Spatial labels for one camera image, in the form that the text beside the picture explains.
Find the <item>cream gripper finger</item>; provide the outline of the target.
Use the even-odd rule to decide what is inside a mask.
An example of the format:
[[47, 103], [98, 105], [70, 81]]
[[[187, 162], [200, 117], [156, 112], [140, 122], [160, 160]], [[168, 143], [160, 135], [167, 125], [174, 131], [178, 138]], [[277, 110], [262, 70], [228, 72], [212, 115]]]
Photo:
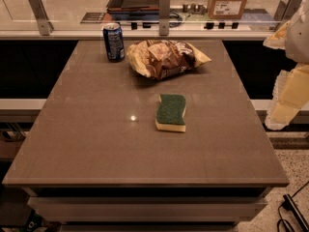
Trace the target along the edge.
[[290, 25], [289, 21], [281, 25], [274, 34], [272, 34], [271, 36], [267, 37], [264, 40], [263, 46], [272, 49], [285, 49], [286, 37], [289, 25]]
[[298, 63], [291, 71], [281, 71], [277, 76], [265, 125], [273, 131], [282, 130], [308, 102], [309, 65]]

